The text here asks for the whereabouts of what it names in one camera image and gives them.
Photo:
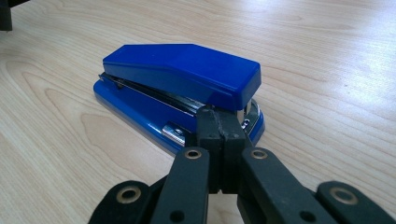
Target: stapler top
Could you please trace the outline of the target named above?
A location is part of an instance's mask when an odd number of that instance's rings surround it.
[[[113,77],[231,111],[262,83],[259,63],[193,44],[125,45],[103,64]]]

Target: stapler anvil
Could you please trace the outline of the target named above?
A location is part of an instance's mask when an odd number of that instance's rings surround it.
[[[253,145],[264,118],[253,94],[260,64],[193,44],[125,45],[104,58],[97,99],[173,153],[195,133],[203,106],[235,113]]]

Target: light wood surface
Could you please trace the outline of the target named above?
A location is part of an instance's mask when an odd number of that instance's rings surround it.
[[[393,1],[35,0],[0,32],[0,223],[86,223],[116,184],[173,157],[98,104],[124,44],[195,43],[257,61],[266,147],[310,189],[339,180],[396,217]],[[234,196],[208,223],[241,223]]]

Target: wood grain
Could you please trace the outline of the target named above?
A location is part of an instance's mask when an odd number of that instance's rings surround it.
[[[0,33],[0,223],[86,223],[114,185],[173,157],[92,85],[123,44],[195,43],[255,60],[266,147],[310,189],[351,184],[396,217],[392,1],[35,0]],[[232,195],[209,223],[242,223]]]

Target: blue stapler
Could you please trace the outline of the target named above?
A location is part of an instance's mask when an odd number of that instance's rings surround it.
[[[125,45],[103,59],[97,99],[177,153],[195,133],[196,111],[214,106],[235,113],[253,145],[264,118],[253,94],[260,64],[193,44]]]

